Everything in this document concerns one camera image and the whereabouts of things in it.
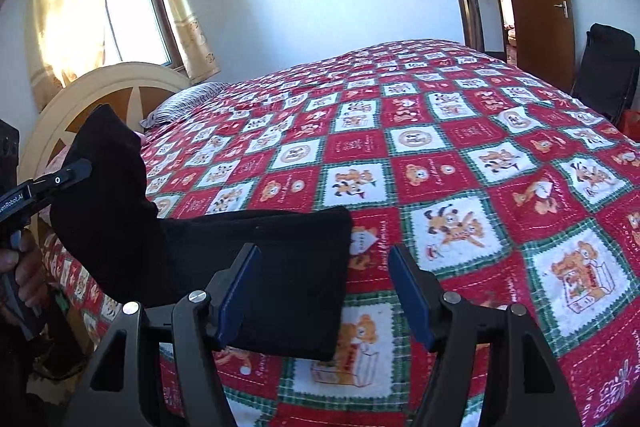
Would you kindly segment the person left hand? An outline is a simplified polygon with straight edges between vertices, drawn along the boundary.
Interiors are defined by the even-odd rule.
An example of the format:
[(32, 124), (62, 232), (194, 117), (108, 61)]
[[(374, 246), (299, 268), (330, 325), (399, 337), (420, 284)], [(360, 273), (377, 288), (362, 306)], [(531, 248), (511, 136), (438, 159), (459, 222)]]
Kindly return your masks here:
[(22, 232), (20, 248), (17, 251), (2, 249), (0, 269), (1, 273), (9, 272), (14, 275), (17, 296), (22, 303), (29, 308), (48, 305), (48, 285), (42, 254), (31, 231)]

